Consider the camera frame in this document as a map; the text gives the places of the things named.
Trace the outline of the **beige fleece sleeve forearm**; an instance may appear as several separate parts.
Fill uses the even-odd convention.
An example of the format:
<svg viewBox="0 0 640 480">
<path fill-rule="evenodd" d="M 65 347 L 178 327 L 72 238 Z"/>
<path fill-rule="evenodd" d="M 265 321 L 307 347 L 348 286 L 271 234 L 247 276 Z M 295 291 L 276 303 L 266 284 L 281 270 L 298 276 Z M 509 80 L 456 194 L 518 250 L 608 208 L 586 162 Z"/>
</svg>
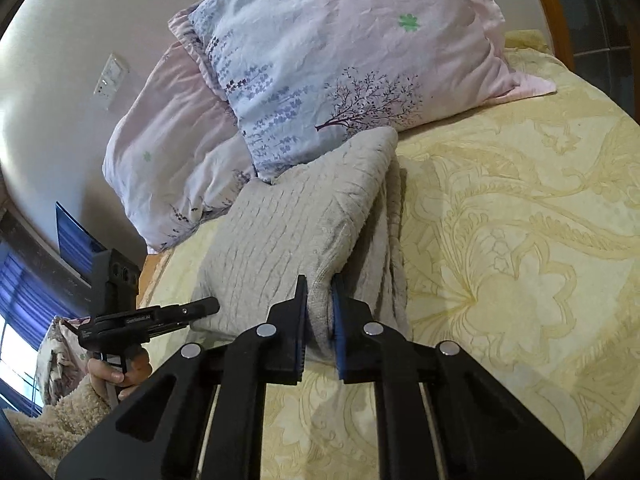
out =
<svg viewBox="0 0 640 480">
<path fill-rule="evenodd" d="M 60 461 L 104 417 L 111 413 L 104 382 L 86 376 L 55 405 L 46 405 L 37 417 L 3 410 L 14 434 L 30 456 L 53 478 Z"/>
</svg>

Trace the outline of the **person's left hand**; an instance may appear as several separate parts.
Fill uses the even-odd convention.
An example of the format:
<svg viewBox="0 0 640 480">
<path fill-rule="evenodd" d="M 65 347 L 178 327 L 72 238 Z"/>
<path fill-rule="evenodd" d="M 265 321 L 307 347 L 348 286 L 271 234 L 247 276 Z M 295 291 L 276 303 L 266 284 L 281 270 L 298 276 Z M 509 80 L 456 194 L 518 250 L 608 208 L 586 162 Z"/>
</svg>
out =
<svg viewBox="0 0 640 480">
<path fill-rule="evenodd" d="M 117 366 L 111 366 L 99 359 L 90 359 L 87 362 L 92 388 L 105 402 L 110 400 L 107 385 L 113 385 L 118 389 L 119 400 L 124 400 L 151 376 L 152 371 L 148 352 L 143 348 L 134 355 L 126 373 Z"/>
</svg>

